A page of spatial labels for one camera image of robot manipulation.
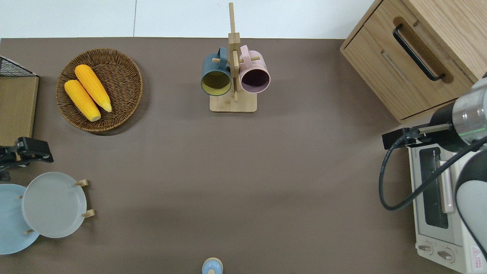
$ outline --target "black cable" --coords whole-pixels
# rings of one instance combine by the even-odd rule
[[[386,203],[386,200],[384,199],[384,189],[383,189],[383,183],[384,183],[384,173],[386,171],[386,164],[389,161],[389,157],[391,156],[392,151],[397,148],[402,142],[404,142],[409,136],[413,134],[419,133],[418,129],[406,132],[403,136],[399,137],[396,142],[389,148],[389,150],[386,153],[386,156],[384,157],[384,160],[382,161],[382,166],[380,167],[380,174],[379,174],[379,198],[380,202],[382,203],[382,206],[384,206],[385,209],[390,210],[390,211],[397,211],[405,208],[407,205],[409,205],[419,194],[421,194],[428,186],[431,185],[435,181],[435,179],[440,176],[447,168],[449,168],[454,162],[458,161],[461,157],[463,157],[465,154],[469,153],[470,151],[477,151],[480,149],[480,147],[483,146],[483,144],[487,143],[487,136],[483,137],[479,140],[475,140],[470,144],[469,146],[463,148],[460,150],[457,154],[455,154],[452,158],[450,158],[448,161],[446,161],[440,168],[435,170],[426,180],[423,181],[423,183],[413,192],[411,193],[406,199],[404,199],[402,202],[395,206],[390,206]]]

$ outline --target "yellow corn cob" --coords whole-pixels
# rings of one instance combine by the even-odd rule
[[[110,98],[91,67],[87,65],[78,65],[75,68],[75,74],[93,100],[107,112],[112,112]]]
[[[64,83],[64,90],[88,120],[94,122],[101,118],[100,111],[78,80],[69,80]]]

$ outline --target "light blue plate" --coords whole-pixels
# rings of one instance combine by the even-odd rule
[[[25,234],[31,229],[22,215],[22,199],[25,187],[0,184],[0,255],[19,252],[30,246],[39,233]]]

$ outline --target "wicker basket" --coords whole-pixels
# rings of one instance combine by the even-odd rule
[[[75,68],[80,64],[90,66],[110,97],[112,112],[98,107],[101,119],[90,122],[76,108],[64,83],[76,79]],[[56,85],[56,101],[59,111],[73,126],[89,131],[104,132],[127,121],[137,109],[142,98],[142,75],[135,62],[114,49],[94,49],[84,52],[66,65]]]

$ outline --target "table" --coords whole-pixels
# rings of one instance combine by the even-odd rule
[[[251,114],[213,113],[201,90],[203,58],[226,43],[1,40],[0,54],[40,75],[33,137],[54,157],[12,170],[12,183],[48,171],[86,178],[97,215],[1,256],[0,273],[197,274],[211,256],[227,274],[451,273],[417,255],[412,206],[380,205],[380,136],[398,124],[339,52],[343,41],[242,38],[271,75]],[[144,94],[124,126],[94,135],[64,120],[55,86],[71,59],[105,47],[138,64]],[[390,202],[411,191],[404,151],[386,180]]]

